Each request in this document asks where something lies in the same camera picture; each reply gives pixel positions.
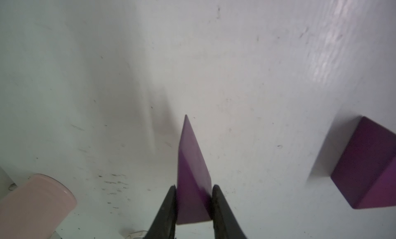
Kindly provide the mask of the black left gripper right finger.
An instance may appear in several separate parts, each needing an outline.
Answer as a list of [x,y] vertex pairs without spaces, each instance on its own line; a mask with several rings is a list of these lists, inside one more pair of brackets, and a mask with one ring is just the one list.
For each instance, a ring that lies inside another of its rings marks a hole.
[[217,184],[212,189],[211,204],[215,239],[247,239]]

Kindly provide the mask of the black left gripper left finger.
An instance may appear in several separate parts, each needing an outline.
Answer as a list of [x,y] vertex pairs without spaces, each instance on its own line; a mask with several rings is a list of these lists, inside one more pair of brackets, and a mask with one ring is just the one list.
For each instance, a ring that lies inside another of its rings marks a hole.
[[177,220],[176,186],[169,188],[145,239],[174,239]]

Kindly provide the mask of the purple triangular wedge block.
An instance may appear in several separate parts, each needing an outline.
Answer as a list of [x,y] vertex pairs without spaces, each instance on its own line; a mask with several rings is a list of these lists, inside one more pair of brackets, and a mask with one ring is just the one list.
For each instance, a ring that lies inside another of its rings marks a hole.
[[184,118],[178,147],[177,225],[211,220],[210,173],[188,116]]

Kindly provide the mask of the pink pen holder cup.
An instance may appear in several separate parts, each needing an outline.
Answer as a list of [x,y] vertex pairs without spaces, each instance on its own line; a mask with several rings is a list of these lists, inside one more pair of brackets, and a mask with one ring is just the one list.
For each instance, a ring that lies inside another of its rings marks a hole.
[[49,239],[76,205],[60,182],[33,175],[1,199],[1,238]]

